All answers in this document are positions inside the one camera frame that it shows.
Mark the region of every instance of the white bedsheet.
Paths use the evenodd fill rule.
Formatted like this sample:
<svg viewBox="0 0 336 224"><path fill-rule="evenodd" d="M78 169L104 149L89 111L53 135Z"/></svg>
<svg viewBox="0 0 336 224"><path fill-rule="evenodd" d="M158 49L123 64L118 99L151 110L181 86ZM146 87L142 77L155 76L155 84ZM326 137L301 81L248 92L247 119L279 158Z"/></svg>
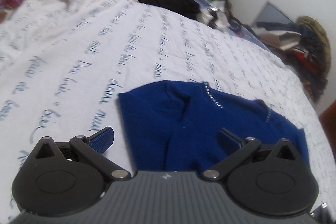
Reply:
<svg viewBox="0 0 336 224"><path fill-rule="evenodd" d="M19 213L11 183L42 136L112 126L106 156L132 171L118 93L160 80L209 81L303 127L315 206L327 202L336 216L335 163L314 109L297 76L249 41L136 0L27 0L0 25L0 74L1 223Z"/></svg>

